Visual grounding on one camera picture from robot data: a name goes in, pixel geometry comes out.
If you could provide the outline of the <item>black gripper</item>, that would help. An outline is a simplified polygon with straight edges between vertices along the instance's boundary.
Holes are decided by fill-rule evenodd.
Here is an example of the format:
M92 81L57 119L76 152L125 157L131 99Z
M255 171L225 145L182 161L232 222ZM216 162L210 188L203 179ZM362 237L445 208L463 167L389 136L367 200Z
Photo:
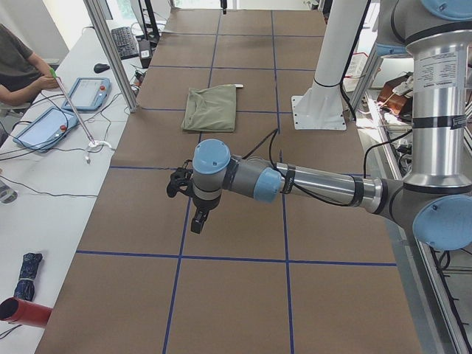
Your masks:
M207 218L209 216L209 212L215 209L219 205L220 200L221 200L220 197L217 197L211 200L205 200L199 197L194 197L192 199L192 202L196 208L196 211L191 222L191 232L194 232L194 233L202 232L204 228L204 224L207 221Z

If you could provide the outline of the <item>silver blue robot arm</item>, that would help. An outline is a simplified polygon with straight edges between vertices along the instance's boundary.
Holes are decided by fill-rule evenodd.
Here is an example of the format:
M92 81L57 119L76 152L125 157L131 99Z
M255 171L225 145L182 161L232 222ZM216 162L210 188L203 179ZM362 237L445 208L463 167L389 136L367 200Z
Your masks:
M293 97L294 132L285 132L287 162L234 156L220 140L195 148L189 190L196 207L191 230L203 229L223 190L258 201L308 195L339 207L381 215L440 250L471 242L471 180L462 171L469 1L382 1L377 51L414 61L412 167L402 180L359 176L358 134L348 132L335 71L365 12L359 1L335 1L313 86Z

